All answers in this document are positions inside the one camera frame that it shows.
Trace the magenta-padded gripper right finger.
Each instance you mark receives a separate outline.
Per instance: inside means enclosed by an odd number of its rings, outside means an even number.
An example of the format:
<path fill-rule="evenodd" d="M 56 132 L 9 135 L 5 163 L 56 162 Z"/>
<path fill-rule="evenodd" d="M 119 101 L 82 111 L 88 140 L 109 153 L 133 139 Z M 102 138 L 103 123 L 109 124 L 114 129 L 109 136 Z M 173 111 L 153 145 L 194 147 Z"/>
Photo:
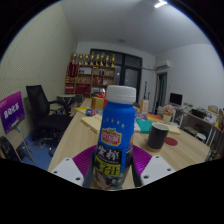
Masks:
<path fill-rule="evenodd" d="M 160 155 L 152 156 L 137 146 L 133 146 L 132 161 L 132 175 L 136 187 L 148 185 L 175 172 Z"/>

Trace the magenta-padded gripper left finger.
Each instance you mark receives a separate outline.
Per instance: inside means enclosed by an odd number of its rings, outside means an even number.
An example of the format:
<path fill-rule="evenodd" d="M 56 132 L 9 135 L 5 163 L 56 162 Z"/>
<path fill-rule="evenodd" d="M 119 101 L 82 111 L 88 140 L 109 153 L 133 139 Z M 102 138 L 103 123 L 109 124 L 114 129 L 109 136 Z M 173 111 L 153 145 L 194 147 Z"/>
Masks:
<path fill-rule="evenodd" d="M 91 146 L 74 158 L 64 158 L 51 173 L 78 186 L 90 188 L 93 180 L 93 154 Z"/>

